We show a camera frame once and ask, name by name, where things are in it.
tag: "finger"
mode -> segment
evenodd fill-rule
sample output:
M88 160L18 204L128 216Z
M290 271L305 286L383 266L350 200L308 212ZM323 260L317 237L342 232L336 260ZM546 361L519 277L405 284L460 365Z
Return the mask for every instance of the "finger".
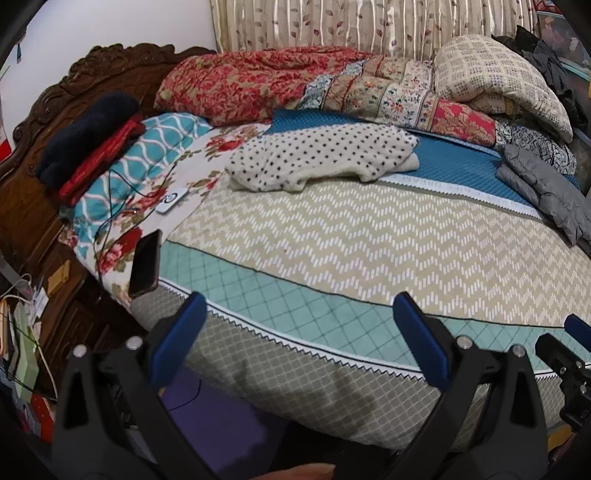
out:
M329 463L309 463L289 470L266 473L252 480L331 480L335 466Z

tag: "beige leaf pattern curtain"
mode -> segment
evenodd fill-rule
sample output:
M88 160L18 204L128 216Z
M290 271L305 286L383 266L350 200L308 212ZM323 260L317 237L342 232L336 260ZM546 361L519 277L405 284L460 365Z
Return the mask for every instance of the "beige leaf pattern curtain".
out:
M535 31L532 0L210 0L220 52L339 45L432 59L452 37Z

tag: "teal wave pattern pillowcase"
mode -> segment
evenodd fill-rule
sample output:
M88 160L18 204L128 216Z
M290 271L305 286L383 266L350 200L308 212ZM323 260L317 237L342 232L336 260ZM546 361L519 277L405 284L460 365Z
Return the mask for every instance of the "teal wave pattern pillowcase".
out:
M114 215L119 212L134 189L139 190L146 179L157 178L196 138L213 128L205 119L189 113L164 113L143 123L146 132L111 165L110 171L115 173L102 174L74 206L76 250L83 257L99 228L108 225L111 208Z

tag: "white polka dot blanket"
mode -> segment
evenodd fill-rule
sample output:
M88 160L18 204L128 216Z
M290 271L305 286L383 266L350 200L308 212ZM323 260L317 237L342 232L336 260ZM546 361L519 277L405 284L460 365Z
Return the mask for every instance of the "white polka dot blanket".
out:
M367 182L416 170L417 144L417 137L391 125L327 125L253 138L226 169L235 190L300 192L311 179L358 176Z

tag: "wooden furniture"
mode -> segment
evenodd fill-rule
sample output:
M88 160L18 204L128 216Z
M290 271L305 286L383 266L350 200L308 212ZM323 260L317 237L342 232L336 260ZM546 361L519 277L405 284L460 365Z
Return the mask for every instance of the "wooden furniture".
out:
M41 317L41 346L58 384L74 345L120 345L143 330L99 287L70 248L57 241L63 226L58 208L34 174L43 148L56 131L106 92L129 93L138 99L145 116L155 115L154 96L166 74L181 60L206 53L215 52L194 47L176 54L172 45L153 44L95 47L72 65L61 82L41 94L14 130L14 153L0 164L0 248L18 272L28 271L36 281L43 276L44 286L66 259L72 262L70 279ZM41 364L37 387L52 392Z

